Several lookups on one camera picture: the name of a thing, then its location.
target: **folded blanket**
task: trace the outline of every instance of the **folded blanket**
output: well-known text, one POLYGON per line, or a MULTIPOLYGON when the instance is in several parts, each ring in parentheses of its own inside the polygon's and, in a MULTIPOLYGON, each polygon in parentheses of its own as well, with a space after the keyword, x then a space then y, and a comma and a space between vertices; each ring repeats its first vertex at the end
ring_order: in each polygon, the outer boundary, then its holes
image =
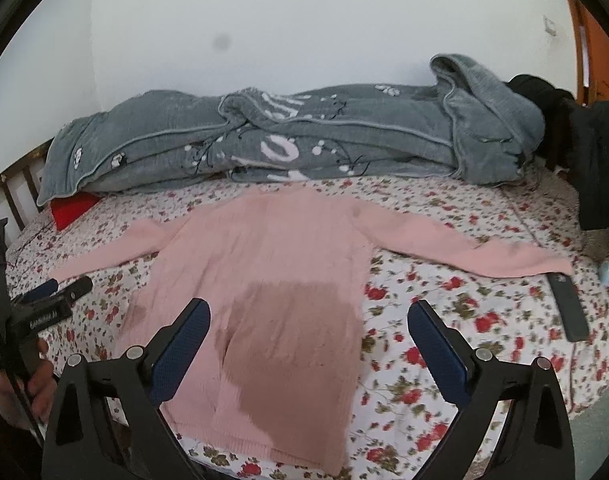
POLYGON ((38 204, 80 189, 153 191, 227 173, 242 182, 353 175, 517 180, 542 140, 539 108, 473 59, 430 63, 434 86, 353 84, 278 96, 156 90, 54 139, 38 204))

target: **red rose pattern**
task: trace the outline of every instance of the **red rose pattern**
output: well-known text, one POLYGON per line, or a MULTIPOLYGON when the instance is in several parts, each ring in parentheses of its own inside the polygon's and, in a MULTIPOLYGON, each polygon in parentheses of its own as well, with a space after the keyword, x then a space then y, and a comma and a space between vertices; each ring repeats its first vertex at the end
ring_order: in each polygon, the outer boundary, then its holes
MULTIPOLYGON (((364 353, 361 386, 349 428, 357 435, 355 442, 347 440, 351 478, 357 479, 362 474, 367 480, 380 478, 369 473, 366 464, 384 471, 389 471, 388 467, 393 471, 394 464, 397 471, 419 465, 418 457, 407 453, 409 447, 414 453, 424 451, 423 457, 428 456, 446 433, 454 414, 440 396, 434 397, 433 390, 428 389, 434 388, 434 384, 406 328, 406 314, 412 301, 427 300, 447 326, 458 328, 473 348, 488 345, 500 359, 527 364, 539 354, 547 356, 567 400, 573 387, 574 403, 568 402, 569 410, 584 409, 599 398, 609 383, 609 295, 595 279, 594 264, 577 252, 574 242, 579 237, 577 214, 561 206, 562 202, 552 202, 529 186, 478 188, 440 178, 351 178, 312 181, 306 185, 324 193, 342 192, 400 211, 428 215, 478 240, 498 235, 510 241, 535 242, 568 256, 574 267, 575 283, 581 283, 578 293, 590 319, 590 340, 576 344, 574 353, 574 345, 566 340, 555 319, 558 309, 542 276, 489 280, 449 271, 420 258, 386 251, 374 254, 363 302, 365 319, 369 319, 364 333, 373 338, 374 346, 372 353, 364 353), (378 315, 366 314, 374 307, 382 309, 376 311, 378 315), (405 431, 409 426, 413 428, 408 431, 411 445, 393 449, 397 430, 405 431), (372 449, 371 439, 382 441, 382 446, 372 449)), ((57 234, 48 226, 28 240, 16 265, 8 269, 12 295, 44 282, 49 269, 70 257, 116 238, 136 218, 174 218, 200 208, 203 203, 230 198, 242 188, 214 180, 174 191, 174 196, 166 192, 107 197, 80 219, 82 223, 77 229, 57 234)), ((146 256, 119 269, 92 273, 93 292, 76 305, 71 319, 53 327, 46 336, 49 357, 58 371, 74 352, 92 360, 111 357, 131 294, 149 280, 154 259, 155 255, 146 256)), ((123 416, 119 406, 112 408, 118 418, 123 416)), ((502 420, 502 415, 494 419, 502 420)), ((490 456, 500 427, 490 431, 489 442, 478 455, 480 460, 490 456)), ((201 443, 188 435, 182 436, 181 442, 185 449, 192 450, 193 458, 212 465, 201 443)), ((305 468, 220 453, 230 462, 225 468, 230 476, 316 478, 312 470, 305 468)))
POLYGON ((488 312, 484 316, 475 319, 475 330, 478 333, 487 333, 494 325, 501 323, 499 316, 495 312, 488 312))
POLYGON ((372 301, 382 300, 386 296, 387 290, 385 287, 377 288, 375 286, 370 286, 366 291, 366 297, 372 301))
POLYGON ((262 468, 258 464, 247 462, 240 469, 238 476, 240 478, 248 478, 250 476, 258 476, 261 474, 262 474, 262 468))
POLYGON ((370 449, 369 452, 366 454, 366 459, 369 462, 380 462, 380 460, 382 460, 382 457, 384 456, 384 449, 382 447, 378 447, 376 449, 370 449))
POLYGON ((422 359, 422 355, 420 355, 420 350, 416 346, 407 350, 405 358, 410 365, 420 365, 423 368, 427 367, 424 359, 422 359))
POLYGON ((415 388, 414 390, 409 390, 404 394, 404 397, 402 397, 402 402, 405 404, 415 404, 418 402, 420 397, 422 397, 422 390, 415 388))

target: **wooden headboard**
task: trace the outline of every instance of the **wooden headboard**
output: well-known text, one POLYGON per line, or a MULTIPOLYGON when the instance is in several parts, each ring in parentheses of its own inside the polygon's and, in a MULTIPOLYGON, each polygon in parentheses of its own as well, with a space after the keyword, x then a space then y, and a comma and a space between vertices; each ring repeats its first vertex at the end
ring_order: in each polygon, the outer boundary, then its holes
POLYGON ((31 150, 29 153, 27 153, 27 155, 11 164, 0 174, 0 191, 3 193, 5 202, 11 210, 11 215, 13 216, 13 219, 18 225, 18 229, 20 231, 25 228, 25 222, 20 215, 16 198, 14 198, 11 189, 9 189, 9 181, 12 178, 21 176, 24 179, 24 182, 26 183, 35 204, 36 200, 38 200, 38 186, 36 185, 33 174, 31 173, 31 167, 39 160, 46 160, 46 154, 51 146, 51 142, 52 139, 48 140, 44 144, 41 144, 36 149, 31 150))

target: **black cloth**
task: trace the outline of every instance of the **black cloth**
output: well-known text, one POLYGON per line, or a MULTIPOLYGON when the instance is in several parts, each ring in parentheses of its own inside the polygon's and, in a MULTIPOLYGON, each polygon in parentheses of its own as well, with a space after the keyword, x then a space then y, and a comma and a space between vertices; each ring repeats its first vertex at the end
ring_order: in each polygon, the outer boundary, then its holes
POLYGON ((555 108, 563 100, 574 100, 573 94, 562 88, 555 88, 551 83, 529 74, 515 76, 507 83, 507 86, 516 94, 526 97, 532 101, 543 115, 555 108))
POLYGON ((579 222, 584 230, 609 228, 609 100, 571 113, 571 184, 579 193, 579 222))
POLYGON ((507 86, 542 110, 547 131, 536 153, 549 158, 551 150, 559 152, 558 164, 571 170, 580 227, 609 228, 609 100, 583 107, 571 92, 528 74, 514 77, 507 86))
POLYGON ((515 76, 507 86, 513 92, 533 102, 544 116, 544 138, 535 150, 535 154, 546 160, 546 167, 549 170, 554 170, 556 166, 568 168, 571 154, 569 103, 574 102, 573 94, 555 88, 541 77, 529 74, 515 76))

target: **black gripper frame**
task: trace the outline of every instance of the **black gripper frame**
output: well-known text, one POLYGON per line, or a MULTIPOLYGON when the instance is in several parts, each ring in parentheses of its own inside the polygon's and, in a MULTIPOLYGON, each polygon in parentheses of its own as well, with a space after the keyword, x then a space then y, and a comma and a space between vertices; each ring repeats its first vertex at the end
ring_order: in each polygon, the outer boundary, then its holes
POLYGON ((204 300, 192 300, 172 325, 145 347, 115 359, 67 360, 56 391, 43 453, 43 480, 136 480, 112 429, 107 397, 121 402, 150 480, 202 477, 160 413, 171 399, 209 330, 204 300))
POLYGON ((507 420, 479 480, 575 479, 569 418, 548 359, 523 365, 474 350, 424 300, 411 305, 407 322, 444 400, 459 410, 415 480, 462 480, 501 400, 511 400, 507 420))
POLYGON ((6 372, 14 393, 38 444, 43 444, 38 422, 31 411, 31 396, 18 386, 38 370, 41 363, 38 333, 71 317, 76 300, 91 291, 91 280, 84 276, 60 292, 56 280, 49 280, 11 301, 7 287, 5 226, 0 220, 0 369, 6 372))

